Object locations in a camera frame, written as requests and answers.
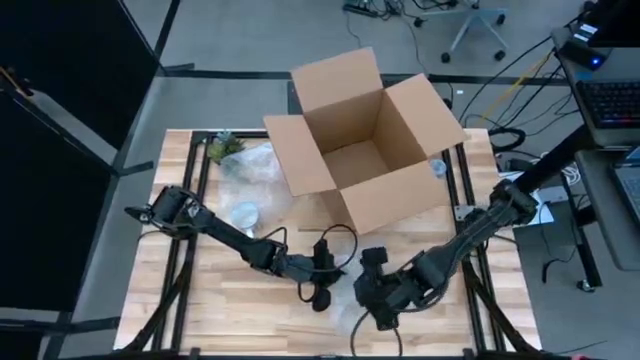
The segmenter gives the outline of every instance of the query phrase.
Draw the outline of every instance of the computer monitor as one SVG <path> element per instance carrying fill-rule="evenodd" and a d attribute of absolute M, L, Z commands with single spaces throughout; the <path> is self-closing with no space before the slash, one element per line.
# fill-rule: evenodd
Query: computer monitor
<path fill-rule="evenodd" d="M 594 29 L 590 47 L 640 47 L 640 0 L 600 0 L 585 23 Z"/>

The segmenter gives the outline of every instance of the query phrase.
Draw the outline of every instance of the wooden tabletop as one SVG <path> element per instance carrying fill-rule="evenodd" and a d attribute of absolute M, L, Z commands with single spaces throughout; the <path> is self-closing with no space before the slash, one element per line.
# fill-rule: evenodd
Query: wooden tabletop
<path fill-rule="evenodd" d="M 479 204 L 486 204 L 498 181 L 489 138 L 484 129 L 466 131 L 470 139 L 464 146 L 474 193 Z M 190 137 L 189 130 L 167 131 L 150 201 L 164 186 L 182 183 Z M 248 140 L 247 145 L 251 147 L 264 141 Z M 196 158 L 194 189 L 202 156 L 199 154 Z M 455 160 L 454 170 L 462 202 L 464 192 Z M 205 204 L 213 211 L 218 209 L 220 179 L 218 167 L 212 163 Z M 312 246 L 321 231 L 333 224 L 319 198 L 305 196 L 297 198 L 291 211 L 280 221 L 263 224 L 256 235 L 264 235 L 279 225 L 288 228 L 291 254 L 311 255 Z M 451 209 L 443 206 L 360 237 L 360 248 L 386 246 L 390 263 L 385 270 L 393 271 L 420 250 L 443 244 L 454 233 Z M 513 238 L 513 233 L 508 229 L 500 234 Z M 327 239 L 332 252 L 349 253 L 352 240 L 348 233 L 332 233 Z M 162 234 L 152 234 L 140 241 L 114 348 L 121 348 L 131 341 L 157 306 L 169 245 L 169 239 Z M 487 256 L 498 304 L 527 341 L 539 347 L 540 340 L 516 246 L 494 238 Z M 352 269 L 356 269 L 359 265 L 357 261 L 353 263 L 355 268 Z M 350 354 L 349 326 L 364 311 L 352 305 L 345 307 L 344 304 L 352 302 L 349 300 L 349 296 L 352 296 L 349 286 L 334 285 L 332 307 L 316 313 L 309 304 L 298 299 L 296 285 L 292 281 L 269 277 L 250 269 L 232 250 L 201 235 L 181 351 L 188 352 L 191 347 L 199 347 L 203 354 Z M 304 287 L 303 293 L 308 295 L 309 289 Z M 340 299 L 335 299 L 337 294 L 341 296 Z M 489 321 L 483 307 L 481 310 L 487 344 L 492 348 Z M 171 334 L 174 314 L 175 305 L 167 318 L 165 339 L 169 339 Z M 459 356 L 463 348 L 473 348 L 461 271 L 451 279 L 449 290 L 440 304 L 421 313 L 401 314 L 399 333 L 405 355 Z M 356 350 L 358 355 L 396 355 L 398 345 L 393 332 L 377 331 L 374 321 L 369 317 L 358 331 Z"/>

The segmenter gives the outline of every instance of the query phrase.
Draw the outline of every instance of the cardboard box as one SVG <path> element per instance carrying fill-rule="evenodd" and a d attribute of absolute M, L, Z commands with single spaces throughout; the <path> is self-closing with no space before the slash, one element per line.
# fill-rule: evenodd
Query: cardboard box
<path fill-rule="evenodd" d="M 423 74 L 383 89 L 370 48 L 291 72 L 303 115 L 266 116 L 293 196 L 364 234 L 449 202 L 428 158 L 466 139 Z"/>

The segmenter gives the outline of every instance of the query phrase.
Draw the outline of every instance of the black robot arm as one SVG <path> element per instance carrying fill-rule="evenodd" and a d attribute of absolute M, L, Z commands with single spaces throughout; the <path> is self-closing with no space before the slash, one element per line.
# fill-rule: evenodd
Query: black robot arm
<path fill-rule="evenodd" d="M 444 296 L 458 263 L 504 226 L 528 223 L 537 201 L 503 180 L 493 190 L 487 210 L 465 217 L 464 231 L 442 246 L 421 251 L 398 271 L 383 274 L 384 248 L 362 252 L 363 274 L 354 283 L 356 299 L 374 317 L 378 330 L 398 327 L 398 314 L 426 310 Z"/>
<path fill-rule="evenodd" d="M 318 263 L 318 259 L 314 257 L 322 256 L 333 262 L 333 256 L 326 249 L 326 240 L 319 242 L 324 246 L 320 250 L 324 251 L 314 248 L 314 257 L 288 255 L 285 244 L 245 235 L 216 217 L 215 213 L 198 201 L 195 194 L 178 186 L 162 189 L 152 205 L 128 207 L 125 211 L 143 224 L 154 225 L 174 239 L 186 239 L 198 233 L 207 234 L 237 251 L 242 260 L 253 269 L 290 278 L 298 283 L 312 281 L 314 270 L 317 270 L 314 264 Z"/>

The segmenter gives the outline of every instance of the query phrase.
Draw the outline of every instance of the plastic bag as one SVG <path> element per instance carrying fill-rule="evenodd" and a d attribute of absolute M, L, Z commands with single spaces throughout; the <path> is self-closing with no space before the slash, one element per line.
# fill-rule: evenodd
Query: plastic bag
<path fill-rule="evenodd" d="M 293 198 L 271 143 L 226 156 L 220 162 L 218 213 L 229 220 L 237 206 L 252 203 L 258 208 L 255 228 L 273 226 L 289 211 Z"/>

